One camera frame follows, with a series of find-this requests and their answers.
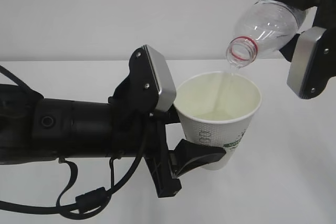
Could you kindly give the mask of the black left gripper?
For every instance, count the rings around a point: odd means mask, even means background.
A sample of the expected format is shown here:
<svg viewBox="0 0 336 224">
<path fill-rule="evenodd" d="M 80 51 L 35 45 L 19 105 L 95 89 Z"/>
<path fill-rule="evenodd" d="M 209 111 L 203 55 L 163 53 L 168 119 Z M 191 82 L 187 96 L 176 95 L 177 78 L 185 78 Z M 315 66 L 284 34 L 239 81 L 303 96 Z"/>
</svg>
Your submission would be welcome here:
<svg viewBox="0 0 336 224">
<path fill-rule="evenodd" d="M 166 124 L 180 123 L 175 105 L 167 112 L 153 111 L 141 113 L 131 110 L 124 103 L 108 98 L 108 102 L 117 106 L 120 117 L 115 132 L 124 133 L 124 147 L 117 151 L 117 158 L 131 155 L 135 159 L 126 174 L 111 186 L 109 194 L 123 187 L 134 174 L 142 158 L 148 166 L 159 198 L 173 197 L 182 188 L 178 179 L 198 167 L 220 161 L 226 151 L 222 147 L 206 146 L 180 140 L 174 150 L 169 150 L 166 142 Z"/>
</svg>

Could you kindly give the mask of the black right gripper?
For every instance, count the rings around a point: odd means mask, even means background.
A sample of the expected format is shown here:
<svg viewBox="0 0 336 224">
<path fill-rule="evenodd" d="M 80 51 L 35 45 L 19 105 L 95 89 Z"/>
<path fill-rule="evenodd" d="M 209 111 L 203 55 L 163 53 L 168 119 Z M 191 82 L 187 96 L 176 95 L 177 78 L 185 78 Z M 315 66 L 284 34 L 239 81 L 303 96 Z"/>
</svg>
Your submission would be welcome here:
<svg viewBox="0 0 336 224">
<path fill-rule="evenodd" d="M 317 6 L 313 25 L 321 28 L 329 29 L 335 27 L 335 0 L 273 0 L 282 2 L 300 10 L 306 10 Z M 293 38 L 279 49 L 282 56 L 292 62 L 293 54 L 297 41 L 301 34 L 295 34 Z"/>
</svg>

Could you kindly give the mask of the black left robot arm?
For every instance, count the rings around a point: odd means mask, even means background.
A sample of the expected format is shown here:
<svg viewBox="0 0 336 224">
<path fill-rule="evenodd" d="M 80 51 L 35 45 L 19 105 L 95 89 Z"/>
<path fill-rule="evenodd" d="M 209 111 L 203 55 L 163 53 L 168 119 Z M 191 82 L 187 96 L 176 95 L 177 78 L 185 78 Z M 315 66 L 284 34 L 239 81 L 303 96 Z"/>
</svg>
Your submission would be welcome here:
<svg viewBox="0 0 336 224">
<path fill-rule="evenodd" d="M 166 142 L 166 125 L 176 116 L 151 118 L 129 112 L 122 103 L 45 99 L 15 85 L 1 85 L 1 163 L 53 161 L 57 158 L 134 157 L 141 154 L 157 196 L 173 197 L 179 177 L 219 161 L 221 147 L 180 140 L 174 150 Z"/>
</svg>

